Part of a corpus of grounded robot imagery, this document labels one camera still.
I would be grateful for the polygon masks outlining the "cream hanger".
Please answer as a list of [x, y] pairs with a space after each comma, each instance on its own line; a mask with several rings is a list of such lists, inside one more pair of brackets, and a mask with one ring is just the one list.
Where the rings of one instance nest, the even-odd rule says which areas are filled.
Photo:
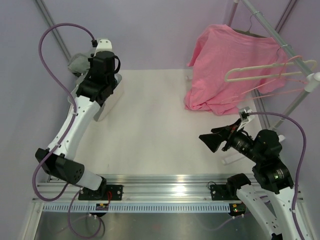
[[298, 70], [298, 67], [296, 67], [297, 70], [294, 71], [296, 60], [301, 60], [310, 71], [314, 70], [318, 66], [318, 62], [316, 60], [303, 60], [302, 56], [296, 55], [281, 63], [276, 61], [272, 64], [233, 68], [225, 74], [224, 81], [226, 83], [233, 83], [303, 75], [303, 71]]

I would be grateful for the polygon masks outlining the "grey t shirt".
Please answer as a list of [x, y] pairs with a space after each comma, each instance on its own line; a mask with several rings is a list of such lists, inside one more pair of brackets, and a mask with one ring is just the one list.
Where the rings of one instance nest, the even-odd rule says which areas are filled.
[[90, 53], [76, 53], [67, 64], [67, 69], [76, 77], [85, 74], [90, 69]]

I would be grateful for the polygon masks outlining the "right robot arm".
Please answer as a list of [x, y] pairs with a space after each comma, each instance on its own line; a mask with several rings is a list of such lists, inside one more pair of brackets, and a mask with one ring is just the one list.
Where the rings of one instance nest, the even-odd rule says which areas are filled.
[[238, 123], [213, 128], [199, 139], [215, 153], [221, 143], [253, 161], [253, 176], [265, 191], [273, 211], [266, 206], [244, 173], [227, 179], [226, 193], [241, 200], [270, 240], [309, 240], [311, 235], [296, 208], [297, 193], [290, 171], [280, 159], [282, 145], [276, 132], [260, 130], [255, 138], [239, 128]]

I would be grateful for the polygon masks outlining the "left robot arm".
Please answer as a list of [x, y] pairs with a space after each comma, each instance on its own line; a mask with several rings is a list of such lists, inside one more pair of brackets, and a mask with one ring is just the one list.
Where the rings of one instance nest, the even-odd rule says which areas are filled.
[[107, 195], [106, 179], [74, 160], [79, 143], [94, 116], [114, 93], [120, 80], [116, 74], [121, 62], [111, 51], [97, 52], [89, 58], [90, 68], [71, 98], [68, 114], [55, 140], [46, 149], [39, 148], [35, 158], [39, 168], [67, 184], [83, 188], [90, 197], [101, 200]]

